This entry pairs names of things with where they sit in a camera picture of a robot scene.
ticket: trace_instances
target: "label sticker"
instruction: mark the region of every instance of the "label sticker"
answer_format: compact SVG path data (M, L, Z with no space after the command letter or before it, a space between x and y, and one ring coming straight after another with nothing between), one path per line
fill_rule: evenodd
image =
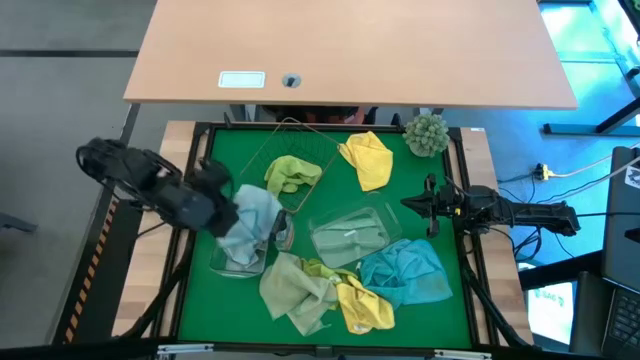
M264 71L221 71L218 87L235 89L262 89Z
M629 186L633 186L636 189L640 189L640 169L629 166L627 168L627 173L624 175L624 183Z

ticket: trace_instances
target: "yellow-green cloth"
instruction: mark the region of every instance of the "yellow-green cloth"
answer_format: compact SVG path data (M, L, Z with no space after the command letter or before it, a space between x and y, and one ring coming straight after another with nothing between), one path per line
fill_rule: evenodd
M302 259L302 271L309 276L329 279L334 285L345 281L347 276L358 278L358 275L349 270L328 268L318 259L311 259L309 261Z
M285 155L271 162L264 180L267 182L267 190L278 197L281 191L296 192L298 185L314 185L320 179L320 175L322 175L320 166L295 156Z

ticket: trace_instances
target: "small potted plant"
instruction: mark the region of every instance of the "small potted plant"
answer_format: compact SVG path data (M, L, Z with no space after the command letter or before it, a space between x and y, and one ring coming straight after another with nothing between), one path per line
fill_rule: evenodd
M440 115L418 115L405 130L402 137L417 156L433 157L449 146L449 128Z

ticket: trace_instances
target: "orange and black tape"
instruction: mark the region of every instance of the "orange and black tape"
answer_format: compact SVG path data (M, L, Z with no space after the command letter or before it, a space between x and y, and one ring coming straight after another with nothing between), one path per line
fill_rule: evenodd
M102 255L102 251L104 250L104 246L107 242L107 236L109 235L109 231L111 230L111 224L113 223L113 216L116 213L117 206L118 199L112 197L111 204L109 205L109 210L107 211L107 215L105 216L104 223L102 225L102 230L100 231L98 243L96 244L96 248L93 251L93 256L91 257L89 267L87 268L87 275L82 282L82 288L78 293L78 299L76 300L76 305L73 308L71 319L69 319L69 326L65 331L65 339L62 341L63 344L68 344L73 341L76 329L78 328L78 321L80 319L80 316L82 315L82 309L84 307L84 304L87 302L87 297L89 295L89 291L91 290L91 282L96 275L98 264L100 264L100 256Z

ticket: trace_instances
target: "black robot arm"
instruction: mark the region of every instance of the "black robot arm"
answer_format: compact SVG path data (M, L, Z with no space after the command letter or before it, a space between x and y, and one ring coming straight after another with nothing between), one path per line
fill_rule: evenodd
M436 177L429 174L421 195L402 199L403 205L429 218L427 237L438 235L438 216L446 216L471 233L484 234L493 225L522 225L545 228L573 236L580 230L575 210L565 202L556 204L514 203L486 186L474 185L464 191L450 179L435 190Z
M202 169L183 180L160 155L100 138L79 147L76 160L85 174L101 184L113 182L169 225L224 236L238 220L237 206L221 192L231 181L222 163L202 161Z

